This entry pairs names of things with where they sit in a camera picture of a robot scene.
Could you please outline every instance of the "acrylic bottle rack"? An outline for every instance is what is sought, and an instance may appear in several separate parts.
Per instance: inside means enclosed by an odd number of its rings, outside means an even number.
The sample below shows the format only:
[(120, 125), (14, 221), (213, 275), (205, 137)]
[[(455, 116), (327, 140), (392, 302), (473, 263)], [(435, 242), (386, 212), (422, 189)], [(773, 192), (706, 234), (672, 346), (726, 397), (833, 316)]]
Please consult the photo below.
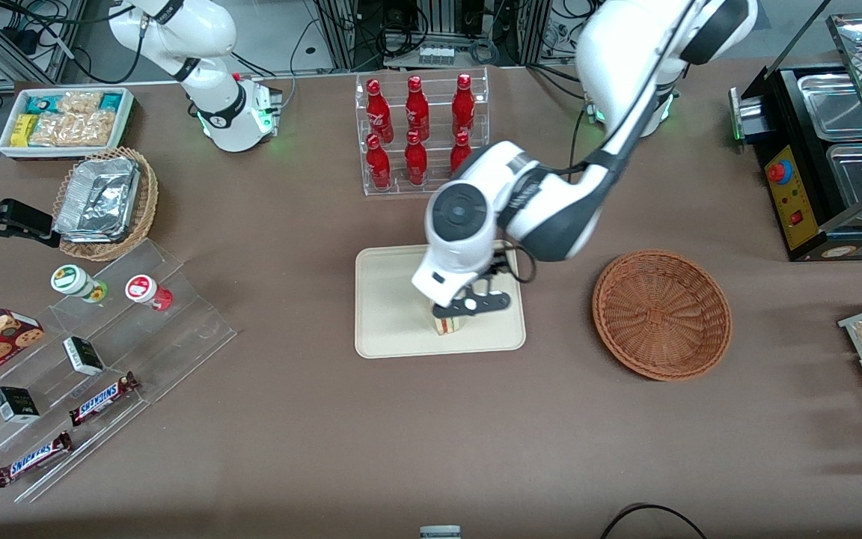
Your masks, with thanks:
[[(359, 75), (355, 81), (355, 118), (358, 127), (358, 150), (361, 154), (361, 178), (365, 195), (399, 195), (434, 193), (442, 184), (451, 180), (451, 149), (454, 147), (454, 133), (451, 129), (451, 101), (457, 91), (458, 75), (471, 76), (471, 92), (474, 95), (474, 127), (469, 133), (468, 146), (471, 149), (482, 147), (490, 141), (489, 125), (489, 82), (488, 71), (477, 69), (441, 69), (421, 71), (421, 87), (428, 99), (431, 120), (431, 136), (424, 141), (428, 153), (427, 181), (424, 185), (412, 185), (407, 178), (407, 164), (404, 149), (407, 147), (408, 120), (404, 103), (408, 99), (408, 76), (414, 73), (384, 72), (372, 75)], [(391, 107), (391, 124), (394, 140), (384, 144), (384, 150), (391, 161), (391, 188), (379, 191), (370, 179), (365, 154), (368, 147), (365, 137), (370, 133), (368, 123), (368, 92), (365, 82), (377, 79), (381, 83), (381, 94)]]
[[(37, 315), (45, 338), (0, 368), (0, 386), (27, 389), (41, 417), (22, 425), (4, 422), (0, 416), (0, 467), (51, 442), (63, 430), (68, 430), (75, 449), (21, 475), (0, 489), (3, 496), (33, 502), (235, 337), (236, 332), (196, 293), (180, 268), (174, 256), (144, 240), (95, 275), (108, 285), (102, 302), (88, 304), (66, 296)], [(174, 302), (168, 310), (154, 311), (124, 296), (127, 280), (139, 273), (171, 290)], [(102, 373), (86, 376), (73, 371), (62, 347), (69, 335), (92, 342), (105, 364)], [(73, 427), (69, 410), (127, 371), (133, 372), (140, 388)]]

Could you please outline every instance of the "small jar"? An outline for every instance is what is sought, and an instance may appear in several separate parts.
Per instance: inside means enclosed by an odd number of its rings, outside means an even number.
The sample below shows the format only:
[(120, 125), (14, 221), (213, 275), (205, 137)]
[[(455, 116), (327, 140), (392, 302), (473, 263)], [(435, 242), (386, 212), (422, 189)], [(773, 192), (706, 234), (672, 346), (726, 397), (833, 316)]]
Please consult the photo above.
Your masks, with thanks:
[(171, 290), (158, 286), (158, 282), (148, 275), (135, 275), (126, 284), (126, 296), (134, 303), (141, 303), (155, 311), (171, 307)]
[(106, 297), (108, 287), (74, 264), (59, 267), (52, 274), (52, 289), (65, 296), (81, 297), (85, 303), (98, 303)]

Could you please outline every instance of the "brown table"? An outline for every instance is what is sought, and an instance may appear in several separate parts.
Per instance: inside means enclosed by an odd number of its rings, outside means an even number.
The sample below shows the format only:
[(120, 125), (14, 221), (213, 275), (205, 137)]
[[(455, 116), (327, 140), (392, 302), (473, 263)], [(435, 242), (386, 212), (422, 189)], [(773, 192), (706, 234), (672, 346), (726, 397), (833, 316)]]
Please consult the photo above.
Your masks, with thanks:
[[(786, 262), (730, 140), (726, 90), (759, 66), (691, 71), (588, 247), (524, 287), (523, 348), (381, 361), (353, 346), (355, 256), (423, 243), (427, 199), (362, 195), (353, 77), (301, 79), (281, 135), (242, 154), (202, 136), (179, 86), (134, 86), (129, 140), (161, 181), (151, 236), (240, 334), (38, 502), (0, 492), (0, 537), (594, 537), (632, 502), (715, 538), (862, 537), (862, 372), (835, 325), (862, 311), (862, 262)], [(492, 139), (565, 163), (578, 104), (523, 69), (490, 76)], [(0, 198), (51, 207), (68, 166), (3, 159)], [(733, 344), (701, 379), (644, 380), (592, 328), (596, 276), (644, 248), (727, 293)], [(0, 241), (0, 306), (42, 310), (70, 261)], [(656, 536), (690, 535), (661, 514), (612, 535)]]

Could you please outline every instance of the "red switch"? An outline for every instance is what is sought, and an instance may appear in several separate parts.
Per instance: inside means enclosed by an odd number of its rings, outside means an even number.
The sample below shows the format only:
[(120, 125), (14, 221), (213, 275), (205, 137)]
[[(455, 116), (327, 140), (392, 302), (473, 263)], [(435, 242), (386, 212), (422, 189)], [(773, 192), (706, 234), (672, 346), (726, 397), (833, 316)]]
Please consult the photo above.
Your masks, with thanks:
[(767, 180), (773, 181), (774, 183), (783, 180), (783, 176), (785, 174), (786, 168), (784, 168), (780, 163), (771, 165), (770, 168), (767, 168)]

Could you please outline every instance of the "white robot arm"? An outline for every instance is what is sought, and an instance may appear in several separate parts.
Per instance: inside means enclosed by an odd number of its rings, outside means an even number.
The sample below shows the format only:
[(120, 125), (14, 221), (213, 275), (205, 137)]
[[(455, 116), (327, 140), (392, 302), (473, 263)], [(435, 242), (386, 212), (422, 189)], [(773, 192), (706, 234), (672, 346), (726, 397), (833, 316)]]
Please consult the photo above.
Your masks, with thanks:
[(158, 64), (181, 83), (198, 109), (205, 133), (226, 151), (248, 150), (277, 132), (281, 93), (240, 81), (219, 59), (235, 49), (235, 22), (211, 0), (131, 0), (109, 13), (124, 46)]
[(742, 40), (756, 0), (608, 0), (587, 22), (575, 63), (584, 92), (605, 116), (599, 149), (570, 171), (576, 184), (512, 142), (476, 150), (428, 202), (429, 248), (412, 278), (436, 317), (507, 307), (499, 291), (476, 294), (490, 279), (499, 230), (538, 261), (576, 255), (594, 230), (606, 195), (641, 136), (653, 132), (688, 64), (705, 64)]

